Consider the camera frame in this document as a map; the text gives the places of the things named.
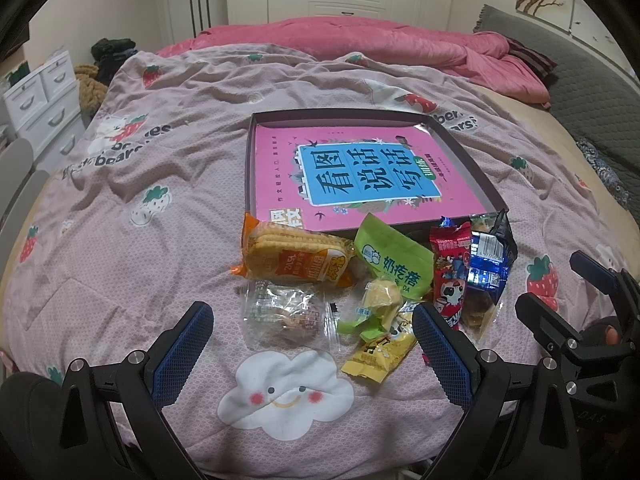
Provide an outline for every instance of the pink bedsheet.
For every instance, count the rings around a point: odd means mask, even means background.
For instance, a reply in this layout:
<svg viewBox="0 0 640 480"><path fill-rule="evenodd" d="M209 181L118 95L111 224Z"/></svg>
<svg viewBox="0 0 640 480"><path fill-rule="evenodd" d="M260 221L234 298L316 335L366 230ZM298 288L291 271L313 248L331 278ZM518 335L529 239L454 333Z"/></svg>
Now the pink bedsheet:
<svg viewBox="0 0 640 480"><path fill-rule="evenodd" d="M525 103L546 104L549 94L497 32L442 32L401 23L351 16L293 18L264 25L223 25L203 31L194 40L163 48L170 57L188 50L235 43L273 43L295 48L317 60L350 52L387 64L425 65L460 75L502 95Z"/></svg>

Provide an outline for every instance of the white drawer cabinet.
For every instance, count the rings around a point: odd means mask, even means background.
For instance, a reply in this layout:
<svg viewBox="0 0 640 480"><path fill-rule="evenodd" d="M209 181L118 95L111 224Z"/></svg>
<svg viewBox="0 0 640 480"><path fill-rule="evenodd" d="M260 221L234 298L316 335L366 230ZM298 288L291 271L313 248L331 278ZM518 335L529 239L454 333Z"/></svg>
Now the white drawer cabinet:
<svg viewBox="0 0 640 480"><path fill-rule="evenodd" d="M18 136L31 143L33 158L38 158L62 128L79 113L78 83L75 82L67 85L66 90L55 101L50 102L41 114L25 124Z"/></svg>
<svg viewBox="0 0 640 480"><path fill-rule="evenodd" d="M17 130L46 105L47 96L40 77L30 74L30 77L5 92L2 99L2 116L5 122Z"/></svg>
<svg viewBox="0 0 640 480"><path fill-rule="evenodd" d="M78 114L62 128L58 136L36 158L34 163L36 170L53 174L83 135L84 124L82 124L82 117Z"/></svg>
<svg viewBox="0 0 640 480"><path fill-rule="evenodd" d="M50 60L40 71L40 77L47 99L51 101L76 78L69 53L65 52Z"/></svg>
<svg viewBox="0 0 640 480"><path fill-rule="evenodd" d="M49 59L0 98L8 140L27 139L38 170L54 171L84 133L69 53Z"/></svg>

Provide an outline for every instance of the yellow snack wrapper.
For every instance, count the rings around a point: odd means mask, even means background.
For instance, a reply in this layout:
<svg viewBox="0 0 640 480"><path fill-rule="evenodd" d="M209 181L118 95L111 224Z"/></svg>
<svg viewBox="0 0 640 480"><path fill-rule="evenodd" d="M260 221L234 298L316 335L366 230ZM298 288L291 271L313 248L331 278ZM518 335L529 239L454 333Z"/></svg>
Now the yellow snack wrapper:
<svg viewBox="0 0 640 480"><path fill-rule="evenodd" d="M415 303L403 306L389 334L358 348L341 370L350 376L366 377L381 383L416 343L411 325L414 307Z"/></svg>
<svg viewBox="0 0 640 480"><path fill-rule="evenodd" d="M232 267L231 272L254 280L297 278L348 286L345 270L353 254L350 240L260 222L245 214L242 265Z"/></svg>

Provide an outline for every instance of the blue gripper pad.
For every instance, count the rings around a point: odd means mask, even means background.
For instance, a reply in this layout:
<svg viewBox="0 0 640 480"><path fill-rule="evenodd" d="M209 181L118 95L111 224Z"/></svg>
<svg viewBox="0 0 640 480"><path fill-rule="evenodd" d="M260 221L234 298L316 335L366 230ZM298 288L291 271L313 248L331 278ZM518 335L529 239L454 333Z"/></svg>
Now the blue gripper pad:
<svg viewBox="0 0 640 480"><path fill-rule="evenodd" d="M211 307L206 303L199 303L197 306L194 304L192 308L194 307L196 309L193 317L177 335L174 344L154 371L151 398L158 411L178 399L184 383L213 332Z"/></svg>
<svg viewBox="0 0 640 480"><path fill-rule="evenodd" d="M433 367L433 371L440 381L447 399L452 404L462 407L463 410L468 410L474 398L474 391L477 388L475 379L478 378L476 369L479 371L479 367L477 368L478 365L473 360L469 365L474 369L470 371L463 359L454 350L444 332L447 332L451 338L462 336L466 339L466 336L451 329L431 304L421 303L415 307L412 325L418 343L420 343L424 354L429 358L429 364ZM471 342L467 339L466 343L471 345L475 354L476 349Z"/></svg>

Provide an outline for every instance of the cloud print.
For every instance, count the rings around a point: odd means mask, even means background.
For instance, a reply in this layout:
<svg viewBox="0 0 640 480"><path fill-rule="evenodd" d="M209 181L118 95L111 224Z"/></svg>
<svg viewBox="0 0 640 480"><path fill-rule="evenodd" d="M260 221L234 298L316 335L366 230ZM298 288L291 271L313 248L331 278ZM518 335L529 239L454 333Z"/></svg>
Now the cloud print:
<svg viewBox="0 0 640 480"><path fill-rule="evenodd" d="M260 352L239 366L236 381L220 400L220 420L240 430L262 428L277 440L300 438L314 420L335 420L353 404L353 387L337 377L327 352L308 350L292 360Z"/></svg>

